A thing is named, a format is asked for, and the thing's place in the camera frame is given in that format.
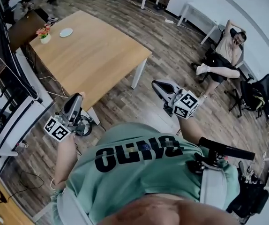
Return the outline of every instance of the flower pot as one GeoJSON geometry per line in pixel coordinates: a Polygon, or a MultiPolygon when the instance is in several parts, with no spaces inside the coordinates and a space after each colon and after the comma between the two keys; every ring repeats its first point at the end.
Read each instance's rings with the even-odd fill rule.
{"type": "Polygon", "coordinates": [[[42,44],[46,44],[50,41],[50,39],[51,39],[51,35],[48,34],[45,38],[41,38],[40,40],[42,44]]]}

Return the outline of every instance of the person wearing green shirt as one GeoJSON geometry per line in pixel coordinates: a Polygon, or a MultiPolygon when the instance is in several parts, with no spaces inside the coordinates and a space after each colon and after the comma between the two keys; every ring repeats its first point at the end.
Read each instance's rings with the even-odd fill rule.
{"type": "Polygon", "coordinates": [[[187,161],[204,133],[194,120],[178,118],[183,138],[125,123],[106,131],[77,160],[74,134],[59,143],[52,196],[57,225],[237,225],[224,210],[239,194],[237,169],[225,160],[224,210],[199,202],[202,176],[187,161]]]}

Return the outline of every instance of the black office chair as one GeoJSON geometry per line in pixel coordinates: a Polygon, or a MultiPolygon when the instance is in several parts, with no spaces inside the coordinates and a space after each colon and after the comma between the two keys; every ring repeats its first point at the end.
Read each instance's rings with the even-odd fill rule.
{"type": "Polygon", "coordinates": [[[247,109],[249,111],[258,111],[257,118],[261,117],[262,110],[269,115],[269,74],[265,75],[261,80],[255,83],[248,83],[246,81],[241,81],[240,84],[242,96],[239,97],[238,91],[234,89],[234,94],[228,91],[224,91],[225,94],[229,94],[235,100],[235,104],[229,109],[231,111],[236,105],[239,108],[238,118],[242,116],[242,110],[247,109]],[[259,99],[255,97],[263,97],[264,106],[258,108],[259,99]],[[243,101],[245,102],[245,108],[242,109],[243,101]]]}
{"type": "MultiPolygon", "coordinates": [[[[210,54],[212,54],[215,51],[215,49],[217,48],[218,44],[221,42],[221,40],[222,40],[222,38],[224,36],[224,31],[225,30],[222,31],[221,36],[220,36],[220,39],[219,39],[218,43],[215,45],[215,48],[214,49],[209,48],[206,51],[205,55],[204,55],[205,57],[208,57],[210,54]]],[[[233,28],[230,29],[230,35],[231,35],[231,37],[234,37],[237,33],[238,32],[235,29],[233,29],[233,28]]],[[[241,49],[242,52],[244,51],[244,47],[242,46],[242,44],[239,45],[239,48],[241,49]]],[[[206,58],[205,59],[202,59],[202,63],[205,63],[206,64],[206,58]]],[[[200,65],[199,64],[196,64],[196,63],[191,63],[191,66],[192,67],[195,67],[195,66],[200,66],[200,65]]],[[[245,76],[245,74],[240,69],[238,69],[238,70],[241,73],[241,75],[242,75],[242,77],[244,78],[245,81],[248,82],[248,81],[254,79],[254,77],[251,74],[248,74],[248,78],[247,78],[245,76]]],[[[206,73],[205,76],[201,80],[198,81],[198,83],[203,83],[204,80],[208,77],[208,75],[209,75],[209,73],[206,73]]]]}

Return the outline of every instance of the black shorts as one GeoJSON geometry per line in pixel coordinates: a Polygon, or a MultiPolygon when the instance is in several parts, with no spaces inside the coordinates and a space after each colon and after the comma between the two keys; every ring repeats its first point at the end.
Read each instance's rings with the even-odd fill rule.
{"type": "MultiPolygon", "coordinates": [[[[225,59],[222,55],[213,52],[212,54],[210,54],[209,56],[207,56],[206,58],[206,65],[210,66],[210,67],[215,67],[215,68],[222,68],[222,67],[227,67],[231,70],[237,70],[237,68],[235,68],[227,59],[225,59]]],[[[209,75],[211,76],[211,78],[217,82],[217,83],[222,83],[224,80],[227,80],[227,77],[215,74],[215,73],[209,73],[209,75]]]]}

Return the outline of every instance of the green t-shirt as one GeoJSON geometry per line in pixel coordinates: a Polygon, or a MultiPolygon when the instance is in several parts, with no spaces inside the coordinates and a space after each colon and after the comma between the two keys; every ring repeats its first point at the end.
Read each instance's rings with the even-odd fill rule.
{"type": "MultiPolygon", "coordinates": [[[[121,124],[81,156],[66,186],[94,224],[145,194],[167,193],[198,202],[202,176],[192,173],[186,162],[195,160],[196,152],[207,153],[202,150],[144,124],[121,124]]],[[[221,165],[227,179],[226,209],[239,194],[239,182],[234,166],[224,160],[221,165]]]]}

